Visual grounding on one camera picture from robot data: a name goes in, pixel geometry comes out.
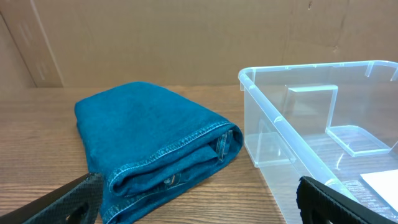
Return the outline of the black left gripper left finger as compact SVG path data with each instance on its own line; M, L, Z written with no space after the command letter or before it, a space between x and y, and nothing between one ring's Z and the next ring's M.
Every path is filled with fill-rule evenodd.
M104 179L90 172L1 216L12 224L94 224L103 200Z

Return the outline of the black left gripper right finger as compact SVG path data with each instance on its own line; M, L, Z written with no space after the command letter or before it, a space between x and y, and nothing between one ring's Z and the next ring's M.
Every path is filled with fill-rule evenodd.
M308 176L300 178L296 202L303 224L396 224Z

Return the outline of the blue denim jeans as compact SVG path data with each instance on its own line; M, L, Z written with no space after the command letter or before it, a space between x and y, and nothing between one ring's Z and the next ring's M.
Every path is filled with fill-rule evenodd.
M75 104L90 172L104 179L104 223L133 223L226 167L243 134L164 87L132 82Z

